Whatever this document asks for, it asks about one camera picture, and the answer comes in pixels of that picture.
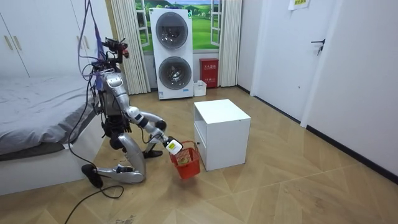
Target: white cabinet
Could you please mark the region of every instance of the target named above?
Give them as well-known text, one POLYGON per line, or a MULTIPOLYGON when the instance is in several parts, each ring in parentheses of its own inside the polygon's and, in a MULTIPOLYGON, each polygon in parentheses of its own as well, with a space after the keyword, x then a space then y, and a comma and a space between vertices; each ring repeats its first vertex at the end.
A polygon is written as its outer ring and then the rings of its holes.
POLYGON ((251 118, 230 100, 194 103, 194 132, 207 171, 243 164, 251 118))
POLYGON ((79 29, 70 1, 0 1, 0 13, 30 77, 78 74, 79 29))
POLYGON ((12 37, 0 17, 0 77, 28 77, 12 37))
MULTIPOLYGON (((101 37, 112 37, 105 0, 91 3, 101 37)), ((0 76, 78 77, 77 46, 84 7, 82 0, 0 1, 0 76)), ((91 12, 86 21, 80 54, 96 57, 91 12)), ((81 58, 81 68, 90 61, 81 58)))

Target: washing machine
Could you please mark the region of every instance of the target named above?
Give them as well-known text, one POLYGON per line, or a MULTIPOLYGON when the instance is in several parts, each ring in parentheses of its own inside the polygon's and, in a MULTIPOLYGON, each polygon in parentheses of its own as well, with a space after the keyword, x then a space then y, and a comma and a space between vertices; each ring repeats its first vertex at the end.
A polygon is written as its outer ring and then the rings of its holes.
POLYGON ((193 96, 192 13, 149 9, 159 99, 193 96))

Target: round door window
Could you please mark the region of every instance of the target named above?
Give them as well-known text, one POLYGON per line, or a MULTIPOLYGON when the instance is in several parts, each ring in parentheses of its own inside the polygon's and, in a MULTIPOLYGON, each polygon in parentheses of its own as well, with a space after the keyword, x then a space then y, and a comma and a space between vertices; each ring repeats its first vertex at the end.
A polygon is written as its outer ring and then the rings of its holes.
POLYGON ((156 23, 156 36, 164 47, 178 49, 187 40, 188 27, 180 15, 166 12, 156 23))
POLYGON ((159 79, 169 89, 184 88, 190 82, 191 76, 191 67, 180 57, 169 57, 160 64, 159 79))

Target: plastic basket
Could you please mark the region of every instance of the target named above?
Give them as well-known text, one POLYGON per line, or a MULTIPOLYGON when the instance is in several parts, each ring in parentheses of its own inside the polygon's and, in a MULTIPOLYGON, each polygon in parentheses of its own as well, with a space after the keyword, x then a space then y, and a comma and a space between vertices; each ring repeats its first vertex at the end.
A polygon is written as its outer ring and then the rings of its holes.
POLYGON ((193 95, 194 96, 205 96, 206 95, 207 84, 204 81, 198 80, 198 82, 193 83, 193 95))
POLYGON ((170 159, 174 163, 174 166, 177 168, 178 173, 180 174, 181 179, 185 180, 194 175, 200 173, 200 165, 199 165, 199 153, 198 146, 193 141, 184 141, 181 142, 183 145, 191 142, 193 147, 184 147, 178 152, 176 155, 170 154, 170 159), (186 159, 187 162, 184 164, 178 164, 182 159, 186 159))

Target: white curtain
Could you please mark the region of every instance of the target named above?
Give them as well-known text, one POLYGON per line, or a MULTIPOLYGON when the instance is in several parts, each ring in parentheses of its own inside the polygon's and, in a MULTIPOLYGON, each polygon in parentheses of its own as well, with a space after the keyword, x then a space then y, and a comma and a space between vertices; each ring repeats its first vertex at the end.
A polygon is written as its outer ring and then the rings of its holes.
POLYGON ((150 92, 134 0, 111 0, 111 3, 119 40, 126 38, 129 45, 130 57, 123 59, 129 94, 150 92))
POLYGON ((238 82, 242 0, 222 0, 218 85, 238 82))

